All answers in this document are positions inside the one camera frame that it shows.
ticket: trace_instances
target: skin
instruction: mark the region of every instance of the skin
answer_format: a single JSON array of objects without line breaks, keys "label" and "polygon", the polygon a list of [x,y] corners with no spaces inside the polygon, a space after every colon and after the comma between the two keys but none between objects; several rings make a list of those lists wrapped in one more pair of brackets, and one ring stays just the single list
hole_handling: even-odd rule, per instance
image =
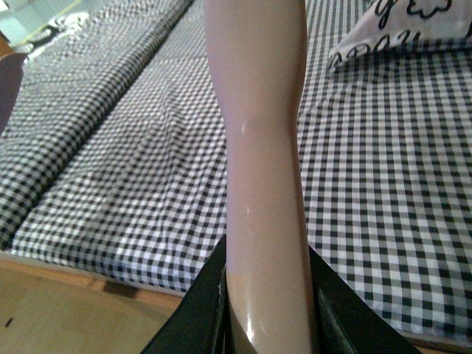
[{"label": "skin", "polygon": [[296,117],[303,0],[206,0],[228,148],[227,264],[236,353],[316,353]]}]

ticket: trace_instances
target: bed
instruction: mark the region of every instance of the bed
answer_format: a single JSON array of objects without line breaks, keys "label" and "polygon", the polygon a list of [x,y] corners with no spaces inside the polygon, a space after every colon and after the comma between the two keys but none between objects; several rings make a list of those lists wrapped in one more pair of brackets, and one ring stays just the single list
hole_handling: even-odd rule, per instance
[{"label": "bed", "polygon": [[[327,70],[366,9],[307,2],[308,241],[394,329],[469,347],[471,52]],[[2,252],[184,293],[226,227],[202,0],[110,1],[24,71],[0,139]]]}]

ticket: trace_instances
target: checkered mattress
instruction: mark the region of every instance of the checkered mattress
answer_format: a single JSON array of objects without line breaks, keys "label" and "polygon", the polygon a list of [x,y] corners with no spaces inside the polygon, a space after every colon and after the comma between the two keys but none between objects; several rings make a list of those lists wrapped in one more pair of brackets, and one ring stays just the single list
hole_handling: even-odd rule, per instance
[{"label": "checkered mattress", "polygon": [[[330,48],[365,9],[359,0],[308,2],[298,134],[308,239],[393,328],[471,343],[471,52],[386,52],[327,72]],[[5,250],[186,291],[226,225],[225,137],[201,0],[83,138],[58,119],[38,124],[32,82],[15,111],[29,116],[14,119],[1,145],[0,173],[8,166],[22,178],[0,193],[10,213],[2,225],[16,225],[2,231]],[[52,117],[61,111],[41,105]],[[39,132],[48,134],[42,144]],[[63,170],[29,166],[22,149],[46,166],[50,142],[63,150]],[[47,187],[35,187],[39,172],[50,174]]]}]

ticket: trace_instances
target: pillowcase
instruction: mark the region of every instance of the pillowcase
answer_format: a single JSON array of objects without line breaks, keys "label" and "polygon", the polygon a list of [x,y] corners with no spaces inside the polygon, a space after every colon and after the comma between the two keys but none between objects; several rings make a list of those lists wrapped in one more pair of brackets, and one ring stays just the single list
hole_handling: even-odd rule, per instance
[{"label": "pillowcase", "polygon": [[375,0],[330,52],[328,69],[396,46],[423,51],[472,44],[471,0]]}]

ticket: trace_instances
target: mannequin arm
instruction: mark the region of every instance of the mannequin arm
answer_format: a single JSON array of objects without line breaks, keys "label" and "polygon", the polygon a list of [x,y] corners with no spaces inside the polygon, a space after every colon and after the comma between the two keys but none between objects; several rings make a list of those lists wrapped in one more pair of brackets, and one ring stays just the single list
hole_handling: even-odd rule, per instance
[{"label": "mannequin arm", "polygon": [[236,353],[314,353],[296,118],[303,0],[206,0],[210,71],[228,147],[226,276]]}]

